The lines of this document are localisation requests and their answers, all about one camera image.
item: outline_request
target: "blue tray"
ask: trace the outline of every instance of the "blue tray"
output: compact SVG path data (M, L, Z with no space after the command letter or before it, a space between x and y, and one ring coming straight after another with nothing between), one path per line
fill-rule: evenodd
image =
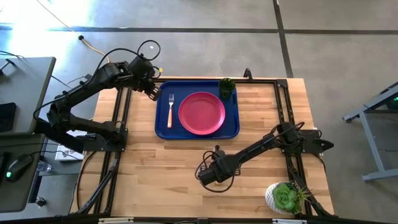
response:
M223 125L214 133L200 136L187 131L178 118L181 102L192 93L208 92L220 97L219 81L169 81L160 86L161 96L157 99L155 132L162 139L230 139L239 133L239 114L236 90L228 100L221 100L225 107ZM167 128L169 115L169 94L174 93L172 128Z

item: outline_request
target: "succulent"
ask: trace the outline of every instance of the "succulent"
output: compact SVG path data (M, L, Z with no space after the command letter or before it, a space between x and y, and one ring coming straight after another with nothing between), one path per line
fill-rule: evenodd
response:
M228 99L231 97L232 92L235 89L235 82L230 78L223 78L219 84L220 88L220 97L222 99Z
M286 184L279 184L273 191L276 208L291 212L294 215L302 210L304 200L308 197L306 191L298 189L296 186L289 182Z

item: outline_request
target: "white pot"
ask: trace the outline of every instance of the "white pot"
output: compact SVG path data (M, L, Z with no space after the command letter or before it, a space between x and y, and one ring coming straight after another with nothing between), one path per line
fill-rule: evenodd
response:
M284 215L291 215L291 213L282 211L282 210L276 208L276 206L275 206L275 200L274 200L274 196L272 195L272 191L281 183L284 183L284 182L271 184L271 186L269 186L267 188L266 202L267 202L268 207L270 207L272 211L280 213L280 214L284 214Z

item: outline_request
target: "computer mouse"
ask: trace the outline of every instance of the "computer mouse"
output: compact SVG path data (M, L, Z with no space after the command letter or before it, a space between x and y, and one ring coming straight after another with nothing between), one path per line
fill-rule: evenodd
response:
M6 180L10 182L15 182L19 180L32 162L33 157L30 154L20 155L8 167L8 170L6 172Z

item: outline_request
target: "small bottle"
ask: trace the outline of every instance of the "small bottle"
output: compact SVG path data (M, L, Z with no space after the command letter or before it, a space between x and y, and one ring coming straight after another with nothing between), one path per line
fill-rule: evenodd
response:
M46 162L39 161L39 163L37 164L37 171L50 172L51 165Z

